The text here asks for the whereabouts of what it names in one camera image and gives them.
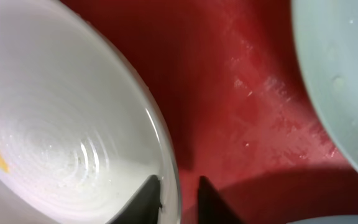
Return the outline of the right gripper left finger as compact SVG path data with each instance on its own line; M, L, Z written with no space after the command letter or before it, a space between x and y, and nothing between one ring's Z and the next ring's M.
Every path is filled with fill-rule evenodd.
M125 209L108 224L157 224L162 208L160 194L160 179L150 175Z

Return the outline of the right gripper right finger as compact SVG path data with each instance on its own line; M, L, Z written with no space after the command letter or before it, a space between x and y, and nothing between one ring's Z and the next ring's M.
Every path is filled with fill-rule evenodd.
M244 224L205 176L199 178L197 221L198 224Z

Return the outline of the white plate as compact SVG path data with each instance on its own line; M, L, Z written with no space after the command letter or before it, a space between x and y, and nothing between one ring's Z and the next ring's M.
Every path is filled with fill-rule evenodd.
M0 223L108 223L148 178L179 223L169 133L112 43L60 1L0 1Z

